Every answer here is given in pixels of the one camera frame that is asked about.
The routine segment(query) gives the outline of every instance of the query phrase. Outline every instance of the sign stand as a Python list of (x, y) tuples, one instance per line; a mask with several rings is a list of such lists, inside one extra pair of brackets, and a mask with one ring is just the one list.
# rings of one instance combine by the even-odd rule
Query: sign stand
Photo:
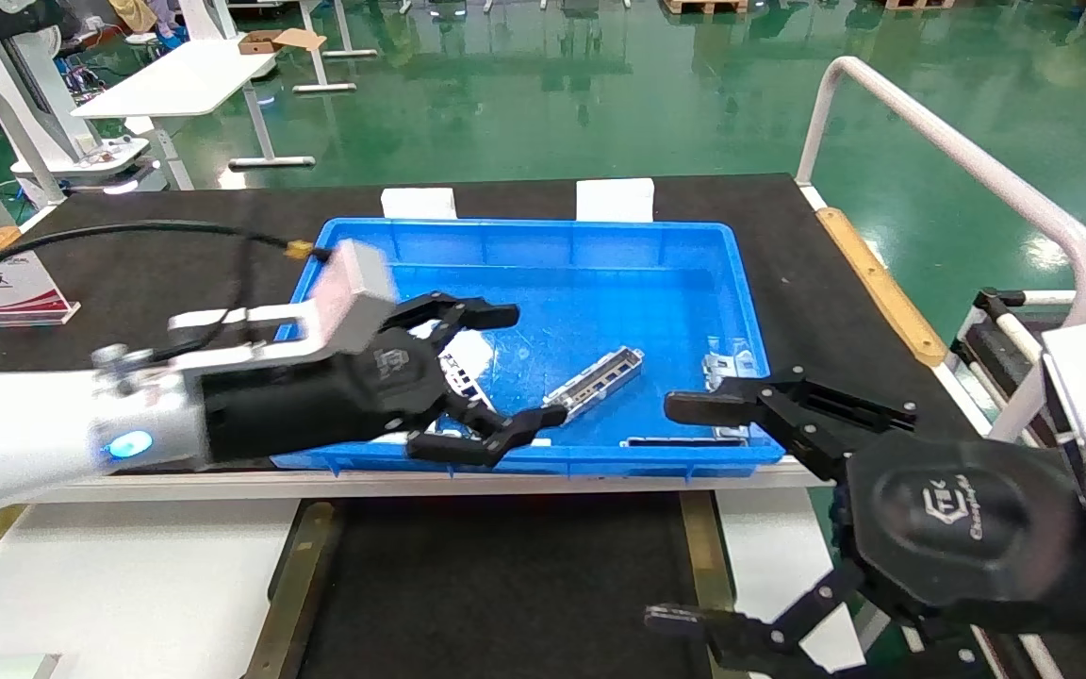
[(0, 327), (65, 325), (81, 309), (66, 300), (35, 253), (0, 262)]

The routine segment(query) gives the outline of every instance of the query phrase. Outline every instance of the blue plastic tray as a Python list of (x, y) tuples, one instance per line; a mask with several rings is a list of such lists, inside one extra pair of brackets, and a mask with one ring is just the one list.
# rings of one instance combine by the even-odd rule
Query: blue plastic tray
[[(755, 428), (748, 447), (621, 447), (629, 436), (710, 436), (664, 416), (671, 390), (705, 390), (711, 337), (746, 348), (768, 375), (757, 315), (732, 231), (721, 224), (334, 218), (318, 246), (354, 238), (383, 251), (401, 298), (441, 289), (518, 304), (518, 325), (483, 331), (494, 351), (479, 375), (503, 413), (543, 397), (620, 345), (645, 353), (642, 373), (599, 405), (509, 452), (495, 471), (603, 476), (748, 476), (782, 449)], [(311, 260), (293, 302), (318, 276)], [(278, 340), (294, 336), (283, 327)], [(395, 443), (345, 443), (276, 456), (283, 468), (447, 469), (404, 458)]]

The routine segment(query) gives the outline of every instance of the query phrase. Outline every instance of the cardboard box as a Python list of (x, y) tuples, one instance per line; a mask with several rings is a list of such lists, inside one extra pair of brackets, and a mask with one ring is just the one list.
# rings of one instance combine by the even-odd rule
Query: cardboard box
[(325, 36), (317, 35), (303, 27), (290, 27), (288, 30), (251, 30), (238, 42), (238, 52), (242, 54), (273, 54), (285, 47), (299, 47), (301, 50), (315, 52), (325, 43)]

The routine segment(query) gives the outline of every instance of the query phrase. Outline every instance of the yellow edge strip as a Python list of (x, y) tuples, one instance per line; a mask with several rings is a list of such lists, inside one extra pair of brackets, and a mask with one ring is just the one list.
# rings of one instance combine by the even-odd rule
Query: yellow edge strip
[(917, 356), (917, 361), (930, 367), (938, 366), (947, 353), (945, 343), (940, 342), (938, 335), (899, 288), (899, 284), (891, 278), (887, 268), (875, 257), (866, 240), (861, 240), (845, 212), (837, 211), (836, 208), (820, 208), (816, 211), (816, 216), (845, 259), (848, 259), (866, 289), (869, 289), (870, 297), (887, 318), (887, 323), (899, 335), (900, 340), (908, 344), (912, 355)]

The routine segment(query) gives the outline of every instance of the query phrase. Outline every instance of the robotic arm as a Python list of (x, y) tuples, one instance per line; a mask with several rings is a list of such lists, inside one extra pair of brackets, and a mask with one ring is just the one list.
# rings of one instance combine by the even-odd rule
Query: robotic arm
[[(955, 632), (965, 625), (1086, 637), (1086, 325), (1047, 332), (1044, 344), (1061, 452), (927, 439), (911, 414), (801, 368), (669, 394), (671, 419), (757, 423), (836, 482), (841, 564), (773, 623), (664, 604), (646, 611), (647, 626), (702, 638), (720, 666), (775, 679), (986, 676), (978, 649)], [(798, 643), (855, 592), (917, 628), (925, 653), (836, 674), (816, 665)]]
[[(169, 320), (173, 335), (224, 311)], [(419, 339), (409, 329), (439, 320)], [(0, 507), (78, 478), (165, 461), (257, 458), (406, 431), (414, 460), (494, 467), (568, 415), (560, 405), (502, 416), (456, 394), (439, 353), (464, 328), (518, 322), (517, 305), (432, 292), (396, 304), (382, 254), (356, 241), (332, 251), (311, 300), (229, 312), (225, 327), (296, 323), (301, 339), (205, 349), (155, 364), (112, 345), (94, 369), (0, 374)], [(11, 408), (4, 399), (26, 405)], [(479, 439), (424, 432), (446, 413)]]

